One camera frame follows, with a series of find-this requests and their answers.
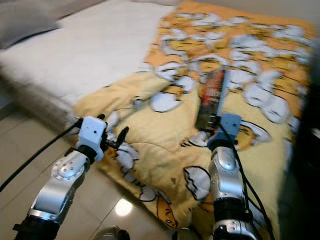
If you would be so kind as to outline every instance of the mattress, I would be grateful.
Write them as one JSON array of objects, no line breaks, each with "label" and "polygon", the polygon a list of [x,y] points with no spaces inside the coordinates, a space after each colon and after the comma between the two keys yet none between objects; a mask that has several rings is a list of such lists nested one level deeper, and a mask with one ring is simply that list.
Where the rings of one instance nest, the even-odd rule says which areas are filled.
[{"label": "mattress", "polygon": [[60,29],[0,51],[2,81],[18,103],[61,130],[79,99],[138,69],[160,18],[173,9],[109,0],[65,17]]}]

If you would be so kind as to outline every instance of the bed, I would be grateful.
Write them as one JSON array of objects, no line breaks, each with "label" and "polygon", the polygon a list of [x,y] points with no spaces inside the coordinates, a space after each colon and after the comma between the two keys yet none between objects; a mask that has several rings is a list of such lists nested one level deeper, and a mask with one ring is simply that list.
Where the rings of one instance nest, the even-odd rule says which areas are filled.
[{"label": "bed", "polygon": [[194,120],[207,71],[228,69],[224,111],[242,117],[239,155],[279,235],[277,197],[308,89],[308,23],[128,0],[59,23],[0,52],[1,74],[21,105],[57,130],[74,119],[74,107],[82,117],[105,114],[111,139],[130,126],[122,149],[108,151],[99,167],[168,227],[198,223],[207,237],[211,153]]},{"label": "bed", "polygon": [[20,105],[61,131],[78,100],[138,69],[159,19],[173,9],[109,0],[67,16],[60,29],[0,50],[3,81]]}]

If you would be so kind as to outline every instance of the tiled floor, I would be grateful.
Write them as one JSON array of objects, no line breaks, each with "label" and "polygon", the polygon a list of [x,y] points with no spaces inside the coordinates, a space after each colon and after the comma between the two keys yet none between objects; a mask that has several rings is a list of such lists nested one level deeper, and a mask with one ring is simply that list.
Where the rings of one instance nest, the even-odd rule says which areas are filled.
[{"label": "tiled floor", "polygon": [[[0,121],[0,183],[3,183],[55,133],[19,111]],[[70,145],[58,140],[25,168],[0,195],[0,239],[12,240],[14,224],[20,224],[41,187],[48,180],[52,163]],[[119,209],[129,209],[120,216]],[[93,165],[75,194],[73,205],[60,227],[57,240],[89,240],[108,226],[117,225],[132,240],[170,240],[169,232],[141,203]]]}]

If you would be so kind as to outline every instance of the white bedsheet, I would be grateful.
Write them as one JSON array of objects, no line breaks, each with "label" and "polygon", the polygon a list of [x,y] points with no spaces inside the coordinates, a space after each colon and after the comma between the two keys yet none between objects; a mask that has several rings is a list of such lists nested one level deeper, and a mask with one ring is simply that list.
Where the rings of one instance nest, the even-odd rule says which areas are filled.
[{"label": "white bedsheet", "polygon": [[109,0],[59,21],[60,29],[0,51],[4,75],[73,106],[135,72],[174,7]]}]

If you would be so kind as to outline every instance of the yellow blanket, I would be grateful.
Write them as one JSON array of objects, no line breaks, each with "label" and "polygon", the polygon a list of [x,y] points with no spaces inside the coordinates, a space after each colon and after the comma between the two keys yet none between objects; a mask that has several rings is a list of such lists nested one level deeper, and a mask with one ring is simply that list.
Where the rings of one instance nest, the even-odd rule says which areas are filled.
[{"label": "yellow blanket", "polygon": [[224,67],[223,110],[243,119],[236,147],[278,239],[277,200],[308,91],[312,35],[302,20],[183,2],[161,19],[137,73],[77,103],[80,116],[107,115],[111,139],[130,128],[99,167],[168,227],[192,223],[207,238],[211,152],[194,126],[208,73]]}]

